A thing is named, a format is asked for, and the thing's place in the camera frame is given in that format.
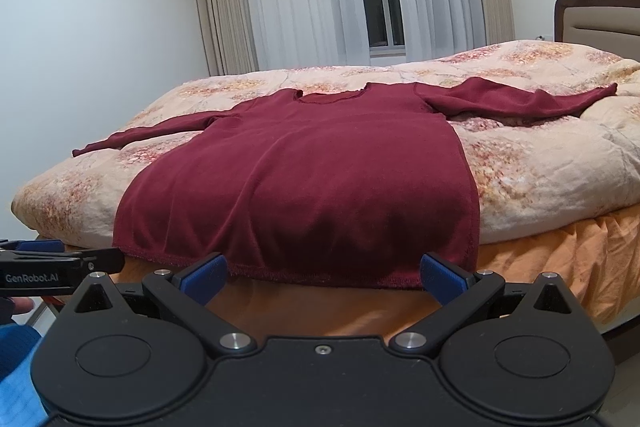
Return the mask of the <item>person left hand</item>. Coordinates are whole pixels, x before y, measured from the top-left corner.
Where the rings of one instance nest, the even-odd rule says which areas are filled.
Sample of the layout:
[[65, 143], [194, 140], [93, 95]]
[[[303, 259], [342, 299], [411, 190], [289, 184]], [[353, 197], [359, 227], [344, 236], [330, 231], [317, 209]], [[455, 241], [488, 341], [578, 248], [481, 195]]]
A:
[[28, 297], [15, 297], [11, 298], [11, 301], [14, 304], [14, 314], [28, 313], [32, 311], [35, 306], [34, 300]]

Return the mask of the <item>blue sleeve forearm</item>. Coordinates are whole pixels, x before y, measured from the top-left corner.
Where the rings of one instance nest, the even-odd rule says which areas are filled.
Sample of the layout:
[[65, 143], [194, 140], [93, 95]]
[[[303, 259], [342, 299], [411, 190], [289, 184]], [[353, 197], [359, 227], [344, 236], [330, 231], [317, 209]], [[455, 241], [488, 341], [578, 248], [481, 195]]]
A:
[[32, 357], [40, 341], [32, 326], [1, 327], [1, 427], [36, 427], [48, 418], [30, 376]]

